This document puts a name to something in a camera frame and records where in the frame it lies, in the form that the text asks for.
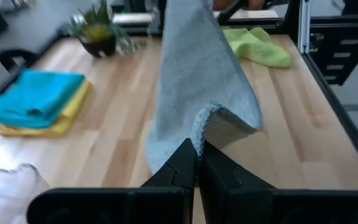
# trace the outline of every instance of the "green cloth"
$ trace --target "green cloth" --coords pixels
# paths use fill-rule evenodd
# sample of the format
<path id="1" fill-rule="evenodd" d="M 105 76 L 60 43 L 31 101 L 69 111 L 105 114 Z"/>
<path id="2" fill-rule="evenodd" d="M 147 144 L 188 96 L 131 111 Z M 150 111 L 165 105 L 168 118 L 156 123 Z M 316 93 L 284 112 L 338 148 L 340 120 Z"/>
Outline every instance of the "green cloth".
<path id="1" fill-rule="evenodd" d="M 237 58 L 247 58 L 268 67 L 290 68 L 291 55 L 273 43 L 272 38 L 262 28 L 223 29 L 231 49 Z"/>
<path id="2" fill-rule="evenodd" d="M 76 73 L 26 70 L 0 96 L 0 124 L 16 128 L 49 128 L 84 80 Z"/>

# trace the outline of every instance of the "wooden table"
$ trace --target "wooden table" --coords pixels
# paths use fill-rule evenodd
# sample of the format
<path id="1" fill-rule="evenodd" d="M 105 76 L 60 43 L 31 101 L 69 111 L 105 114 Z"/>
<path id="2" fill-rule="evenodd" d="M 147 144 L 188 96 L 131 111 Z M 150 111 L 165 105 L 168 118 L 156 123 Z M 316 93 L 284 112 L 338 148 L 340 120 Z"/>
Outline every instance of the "wooden table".
<path id="1" fill-rule="evenodd" d="M 358 189 L 358 153 L 286 35 L 273 36 L 291 69 L 241 65 L 264 128 L 221 149 L 281 189 Z M 0 167 L 36 166 L 51 187 L 138 187 L 150 176 L 144 139 L 153 122 L 161 41 L 144 50 L 92 58 L 76 39 L 57 42 L 34 69 L 84 73 L 93 84 L 69 134 L 60 139 L 0 136 Z M 196 191 L 194 223 L 204 223 Z"/>

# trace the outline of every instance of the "cloth fold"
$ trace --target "cloth fold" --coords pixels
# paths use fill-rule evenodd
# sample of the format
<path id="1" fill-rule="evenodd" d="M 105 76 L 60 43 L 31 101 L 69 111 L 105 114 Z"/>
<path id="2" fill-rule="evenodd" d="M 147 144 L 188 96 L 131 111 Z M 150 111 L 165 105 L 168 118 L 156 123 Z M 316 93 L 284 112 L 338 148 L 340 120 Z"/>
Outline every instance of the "cloth fold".
<path id="1" fill-rule="evenodd" d="M 291 55 L 281 46 L 273 43 L 272 38 L 262 28 L 223 29 L 224 36 L 238 58 L 246 58 L 268 67 L 290 68 Z"/>
<path id="2" fill-rule="evenodd" d="M 91 83 L 85 80 L 68 102 L 57 121 L 47 129 L 15 128 L 0 124 L 0 134 L 5 136 L 62 137 L 66 135 L 77 116 Z"/>
<path id="3" fill-rule="evenodd" d="M 83 83 L 75 73 L 24 71 L 0 96 L 0 123 L 15 128 L 49 128 Z"/>
<path id="4" fill-rule="evenodd" d="M 207 1 L 168 1 L 157 107 L 147 143 L 152 172 L 186 138 L 201 158 L 204 139 L 223 147 L 261 127 L 252 87 Z"/>

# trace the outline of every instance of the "gray microfiber cloth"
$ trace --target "gray microfiber cloth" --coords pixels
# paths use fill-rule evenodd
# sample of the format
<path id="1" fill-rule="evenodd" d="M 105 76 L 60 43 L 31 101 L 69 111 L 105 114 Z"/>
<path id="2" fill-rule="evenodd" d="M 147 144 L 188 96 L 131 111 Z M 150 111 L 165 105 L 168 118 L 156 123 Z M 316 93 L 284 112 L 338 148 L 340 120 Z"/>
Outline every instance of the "gray microfiber cloth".
<path id="1" fill-rule="evenodd" d="M 207 0 L 168 0 L 159 79 L 147 143 L 153 173 L 186 138 L 201 158 L 204 139 L 220 148 L 262 127 L 252 87 Z"/>

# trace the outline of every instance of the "teal towel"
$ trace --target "teal towel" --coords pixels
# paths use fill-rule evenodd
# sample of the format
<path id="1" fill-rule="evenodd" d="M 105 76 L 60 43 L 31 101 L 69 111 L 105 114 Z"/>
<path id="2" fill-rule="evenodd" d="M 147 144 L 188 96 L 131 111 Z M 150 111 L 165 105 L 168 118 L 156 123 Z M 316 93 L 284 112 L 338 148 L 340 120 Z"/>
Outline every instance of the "teal towel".
<path id="1" fill-rule="evenodd" d="M 81 74 L 24 71 L 16 85 L 0 96 L 0 124 L 51 127 L 83 81 Z"/>

